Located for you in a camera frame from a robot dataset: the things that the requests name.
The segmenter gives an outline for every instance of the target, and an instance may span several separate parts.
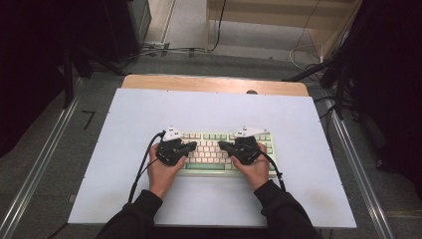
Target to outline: green keycap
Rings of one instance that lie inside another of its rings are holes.
[[[187,163],[186,169],[224,170],[224,164],[219,164],[219,163]]]

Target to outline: forearm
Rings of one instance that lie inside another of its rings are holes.
[[[271,238],[321,238],[295,198],[272,180],[255,191],[263,205]]]
[[[126,203],[102,229],[97,238],[146,238],[148,228],[162,201],[152,192],[142,190],[133,203]]]

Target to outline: black cloth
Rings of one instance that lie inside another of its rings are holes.
[[[270,238],[322,238],[311,224],[307,213],[289,193],[269,180],[255,192],[267,217]],[[134,203],[126,203],[102,229],[97,238],[149,238],[153,217],[162,200],[148,190],[142,190]]]

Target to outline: green keyboard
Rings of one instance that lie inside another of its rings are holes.
[[[273,137],[269,132],[255,135],[257,142],[267,147],[267,155],[275,163]],[[235,137],[227,132],[189,132],[183,134],[183,143],[196,141],[196,149],[189,152],[186,163],[178,172],[179,175],[196,176],[241,176],[242,173],[233,165],[232,159],[225,150],[221,150],[218,141],[234,142]],[[269,174],[275,176],[276,172],[270,165]]]

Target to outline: white board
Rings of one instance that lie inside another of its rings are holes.
[[[311,98],[130,89],[116,91],[69,223],[106,223],[118,213],[150,140],[170,125],[182,132],[266,128],[273,134],[286,188],[313,225],[356,227]],[[147,186],[145,174],[134,198]],[[261,209],[243,177],[177,176],[154,220],[172,226],[262,227]]]

